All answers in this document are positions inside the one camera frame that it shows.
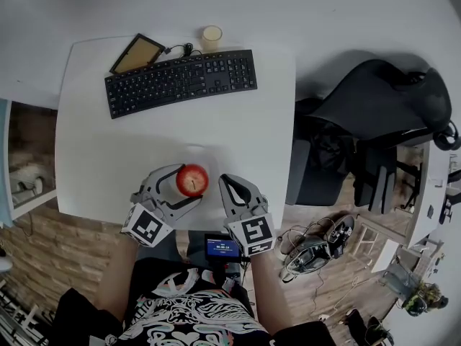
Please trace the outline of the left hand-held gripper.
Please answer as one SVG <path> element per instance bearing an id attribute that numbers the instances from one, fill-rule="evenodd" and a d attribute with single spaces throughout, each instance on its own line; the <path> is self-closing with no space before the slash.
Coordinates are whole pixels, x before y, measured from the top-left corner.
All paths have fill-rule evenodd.
<path id="1" fill-rule="evenodd" d="M 183 167 L 185 164 L 172 164 L 148 175 L 142 189 L 130 197 L 131 207 L 121 234 L 145 247 L 155 247 L 180 218 L 202 202 L 202 195 L 181 200 L 184 196 L 176 186 L 176 176 Z"/>

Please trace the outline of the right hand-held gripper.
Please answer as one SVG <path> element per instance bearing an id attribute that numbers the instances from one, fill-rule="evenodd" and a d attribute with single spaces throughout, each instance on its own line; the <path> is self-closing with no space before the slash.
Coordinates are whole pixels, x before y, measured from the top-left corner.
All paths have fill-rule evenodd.
<path id="1" fill-rule="evenodd" d="M 222 174 L 218 180 L 227 218 L 224 227 L 244 257 L 252 257 L 274 248 L 276 235 L 268 202 L 259 188 L 234 174 Z"/>

